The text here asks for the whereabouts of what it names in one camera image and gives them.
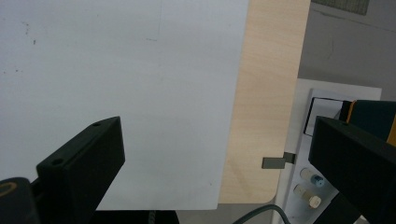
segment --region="white board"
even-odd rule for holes
[[[120,116],[100,209],[214,209],[248,0],[0,3],[0,179]]]

